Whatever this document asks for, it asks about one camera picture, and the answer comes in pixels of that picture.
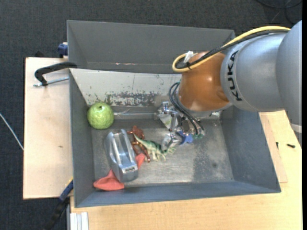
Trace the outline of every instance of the white cable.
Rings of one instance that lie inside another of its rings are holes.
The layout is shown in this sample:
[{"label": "white cable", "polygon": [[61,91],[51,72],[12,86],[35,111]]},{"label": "white cable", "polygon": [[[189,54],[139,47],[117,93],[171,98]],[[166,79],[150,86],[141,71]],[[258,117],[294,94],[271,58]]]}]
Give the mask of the white cable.
[{"label": "white cable", "polygon": [[3,119],[4,123],[7,125],[7,127],[10,129],[11,133],[14,135],[16,141],[18,142],[19,146],[21,147],[22,150],[24,150],[24,147],[22,146],[21,142],[19,141],[19,139],[17,138],[15,132],[13,131],[13,129],[11,128],[11,126],[9,125],[9,123],[5,120],[4,116],[2,116],[2,114],[0,113],[0,117]]}]

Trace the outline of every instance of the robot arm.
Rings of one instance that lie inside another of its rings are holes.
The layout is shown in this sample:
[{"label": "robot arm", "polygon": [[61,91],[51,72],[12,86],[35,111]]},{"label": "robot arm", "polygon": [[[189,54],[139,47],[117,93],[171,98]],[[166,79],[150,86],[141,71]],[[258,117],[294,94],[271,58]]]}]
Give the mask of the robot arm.
[{"label": "robot arm", "polygon": [[176,98],[187,111],[206,116],[230,105],[254,112],[285,109],[301,134],[302,21],[291,30],[254,29],[180,66],[184,57],[173,70],[182,73]]}]

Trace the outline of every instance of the wire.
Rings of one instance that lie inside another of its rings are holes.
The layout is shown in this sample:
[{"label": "wire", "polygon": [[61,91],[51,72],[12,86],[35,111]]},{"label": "wire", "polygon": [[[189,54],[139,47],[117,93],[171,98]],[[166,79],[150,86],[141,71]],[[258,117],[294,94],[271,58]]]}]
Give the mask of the wire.
[{"label": "wire", "polygon": [[7,125],[7,127],[10,129],[11,133],[14,135],[16,141],[18,142],[18,145],[20,146],[20,148],[22,150],[24,150],[24,147],[22,146],[21,142],[19,141],[19,139],[17,138],[15,132],[13,131],[13,129],[11,128],[11,126],[9,125],[9,123],[5,120],[4,116],[2,116],[2,114],[0,113],[0,117],[3,119],[4,123]]},{"label": "wire", "polygon": [[196,120],[195,117],[193,117],[188,111],[184,110],[183,108],[181,108],[181,106],[175,101],[174,99],[174,94],[179,86],[180,82],[176,82],[174,83],[170,89],[169,89],[169,92],[168,92],[168,97],[169,97],[169,100],[171,101],[171,103],[173,104],[173,106],[178,110],[180,111],[183,115],[185,115],[188,120],[192,123],[194,129],[195,129],[195,132],[196,132],[196,135],[198,135],[198,129],[196,127],[196,124],[202,129],[202,130],[205,130],[204,127],[202,125],[199,124],[199,122]]},{"label": "wire", "polygon": [[[292,22],[292,21],[290,20],[290,18],[289,18],[289,16],[288,16],[288,11],[287,11],[287,9],[296,7],[296,6],[300,5],[301,3],[303,3],[303,0],[301,0],[301,1],[299,1],[298,3],[295,3],[295,4],[293,4],[293,5],[287,6],[289,3],[291,3],[291,2],[294,1],[294,0],[289,0],[288,2],[286,2],[286,0],[283,0],[283,7],[278,7],[278,6],[272,6],[272,5],[270,5],[270,4],[267,4],[267,3],[265,3],[265,2],[263,2],[263,1],[261,1],[261,0],[255,0],[255,1],[257,1],[257,2],[260,3],[261,5],[266,6],[266,7],[268,7],[268,8],[283,10],[283,13],[284,13],[284,15],[285,15],[287,21],[288,21],[289,23],[291,23],[291,24],[295,24],[295,23]],[[273,20],[274,20],[280,13],[281,13],[281,11],[279,11],[279,12],[273,17],[273,19],[271,20],[271,23],[273,22]]]},{"label": "wire", "polygon": [[179,62],[181,62],[184,59],[186,54],[182,54],[182,55],[178,56],[174,60],[173,65],[172,65],[173,71],[184,72],[184,71],[192,70],[192,69],[196,68],[197,66],[203,64],[207,60],[211,59],[218,52],[223,51],[226,48],[231,47],[235,44],[238,44],[240,42],[249,40],[251,38],[254,38],[254,37],[257,37],[257,36],[260,36],[260,35],[267,35],[267,34],[274,33],[274,32],[287,32],[289,30],[290,30],[289,28],[282,27],[282,26],[264,26],[264,27],[255,28],[253,30],[245,32],[245,33],[241,34],[240,36],[232,39],[231,41],[229,41],[225,45],[219,46],[216,49],[211,50],[210,52],[208,52],[207,54],[202,56],[200,59],[198,59],[198,60],[196,60],[192,63],[186,63],[183,68],[179,68],[179,67],[177,67],[177,65],[178,65]]},{"label": "wire", "polygon": [[261,0],[256,0],[256,1],[257,1],[258,3],[260,3],[261,5],[263,5],[263,6],[266,6],[266,7],[272,8],[272,9],[281,9],[281,10],[293,8],[293,7],[299,5],[299,4],[301,4],[301,3],[303,2],[303,0],[301,0],[300,2],[298,2],[298,3],[296,3],[296,4],[293,4],[293,5],[291,5],[291,6],[286,6],[288,3],[290,3],[290,2],[293,1],[293,0],[289,0],[286,4],[284,4],[283,7],[278,7],[278,6],[273,6],[273,5],[267,4],[267,3],[265,3],[265,2],[263,2],[263,1],[261,1]]}]

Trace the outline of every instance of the black cable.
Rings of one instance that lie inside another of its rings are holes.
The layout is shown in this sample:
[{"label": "black cable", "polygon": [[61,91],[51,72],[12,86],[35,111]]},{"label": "black cable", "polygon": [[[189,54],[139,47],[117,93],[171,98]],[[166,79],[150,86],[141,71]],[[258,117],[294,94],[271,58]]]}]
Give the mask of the black cable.
[{"label": "black cable", "polygon": [[193,62],[191,62],[191,63],[187,62],[187,63],[186,63],[185,65],[183,65],[183,66],[178,66],[178,64],[179,64],[181,61],[183,61],[184,58],[182,58],[182,59],[180,59],[178,62],[176,62],[175,67],[176,67],[177,69],[190,68],[191,66],[195,65],[196,63],[199,63],[200,61],[202,61],[202,60],[204,60],[204,59],[206,59],[206,58],[208,58],[208,57],[210,57],[210,56],[212,56],[212,55],[214,55],[214,54],[216,54],[216,53],[218,53],[218,52],[221,52],[221,51],[223,51],[223,50],[226,50],[226,49],[228,49],[229,47],[232,47],[232,46],[234,46],[234,45],[237,45],[237,44],[239,44],[239,43],[242,43],[242,42],[244,42],[244,41],[247,41],[247,40],[250,40],[250,39],[252,39],[252,38],[256,38],[256,37],[262,36],[262,35],[271,34],[271,33],[286,33],[286,32],[288,32],[288,30],[280,29],[280,30],[267,30],[267,31],[262,31],[262,32],[253,33],[253,34],[251,34],[251,35],[248,35],[248,36],[246,36],[246,37],[244,37],[244,38],[242,38],[242,39],[240,39],[240,40],[237,40],[237,41],[235,41],[235,42],[233,42],[233,43],[230,43],[230,44],[228,44],[228,45],[225,45],[225,46],[224,46],[224,45],[218,46],[217,48],[210,50],[207,54],[205,54],[204,56],[200,57],[199,59],[197,59],[197,60],[195,60],[195,61],[193,61]]},{"label": "black cable", "polygon": [[186,110],[184,110],[183,108],[181,108],[178,103],[176,103],[176,101],[174,100],[174,94],[179,86],[179,83],[180,82],[176,82],[174,83],[170,89],[169,89],[169,92],[168,92],[168,97],[169,97],[169,100],[171,101],[171,103],[173,104],[173,106],[178,110],[180,111],[181,113],[183,113],[183,115],[185,115],[188,120],[192,123],[193,127],[195,128],[195,131],[196,131],[196,135],[198,135],[198,129],[196,127],[196,124],[202,129],[204,130],[204,127],[202,125],[199,124],[199,122],[196,120],[195,117],[193,117],[189,112],[187,112]]},{"label": "black cable", "polygon": [[261,1],[261,0],[256,0],[256,1],[257,1],[258,3],[260,3],[261,5],[263,5],[263,6],[266,6],[266,7],[272,8],[272,9],[281,9],[281,10],[293,8],[293,7],[299,5],[299,4],[301,4],[301,3],[303,2],[303,0],[301,0],[300,2],[298,2],[298,3],[296,3],[296,4],[293,4],[293,5],[291,5],[291,6],[286,6],[286,5],[284,5],[283,7],[278,7],[278,6],[273,6],[273,5],[267,4],[267,3],[265,3],[265,2],[263,2],[263,1]]},{"label": "black cable", "polygon": [[[301,0],[301,1],[299,1],[298,3],[295,3],[295,4],[293,4],[293,5],[287,6],[289,3],[291,3],[291,2],[294,1],[294,0],[289,0],[288,2],[286,2],[286,0],[283,0],[283,7],[278,7],[278,6],[272,6],[272,5],[270,5],[270,4],[267,4],[267,3],[265,3],[265,2],[263,2],[263,1],[261,1],[261,0],[255,0],[255,1],[257,1],[257,2],[260,3],[261,5],[266,6],[266,7],[268,7],[268,8],[273,8],[273,9],[280,9],[280,10],[282,10],[283,13],[284,13],[284,15],[285,15],[285,17],[286,17],[286,19],[287,19],[287,21],[288,21],[289,23],[291,23],[291,24],[295,24],[295,23],[292,22],[292,21],[290,20],[290,18],[289,18],[289,16],[288,16],[288,11],[287,11],[287,10],[290,9],[290,8],[296,7],[296,6],[300,5],[301,3],[303,3],[303,0]],[[273,20],[280,14],[280,12],[281,12],[281,11],[279,11],[279,12],[273,17],[273,19],[271,20],[271,23],[272,23]]]}]

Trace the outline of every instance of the yellow cable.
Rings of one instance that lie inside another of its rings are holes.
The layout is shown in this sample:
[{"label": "yellow cable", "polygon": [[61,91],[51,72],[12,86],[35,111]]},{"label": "yellow cable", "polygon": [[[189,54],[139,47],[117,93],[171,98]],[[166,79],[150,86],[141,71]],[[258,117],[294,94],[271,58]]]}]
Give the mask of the yellow cable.
[{"label": "yellow cable", "polygon": [[[258,33],[258,32],[263,32],[263,31],[269,31],[269,30],[290,30],[289,28],[287,27],[282,27],[282,26],[274,26],[274,25],[269,25],[269,26],[263,26],[263,27],[259,27],[259,28],[255,28],[253,30],[250,30],[248,32],[245,32],[243,34],[241,34],[240,36],[237,36],[236,38],[234,38],[233,40],[229,41],[227,44],[223,45],[223,46],[226,46],[228,44],[231,44],[231,43],[234,43],[246,36],[249,36],[251,34],[254,34],[254,33]],[[198,67],[199,65],[201,65],[202,63],[206,62],[207,60],[211,59],[214,55],[211,55],[209,56],[208,58],[190,66],[190,68],[183,68],[183,69],[177,69],[176,68],[176,64],[179,60],[181,60],[182,58],[184,58],[186,56],[186,54],[182,54],[181,56],[178,56],[174,62],[173,62],[173,65],[172,65],[172,68],[173,68],[173,71],[175,72],[184,72],[184,71],[188,71],[188,70],[191,70],[191,69],[194,69],[196,67]]]}]

